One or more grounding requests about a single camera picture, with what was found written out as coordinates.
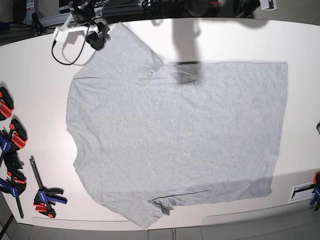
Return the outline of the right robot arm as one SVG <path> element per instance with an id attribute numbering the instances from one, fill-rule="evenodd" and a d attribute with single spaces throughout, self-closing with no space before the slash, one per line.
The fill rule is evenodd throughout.
<path id="1" fill-rule="evenodd" d="M 68 8 L 75 23 L 87 27 L 86 42 L 96 51 L 100 51 L 105 46 L 110 28 L 103 21 L 96 21 L 97 5 L 98 0 L 71 0 Z"/>

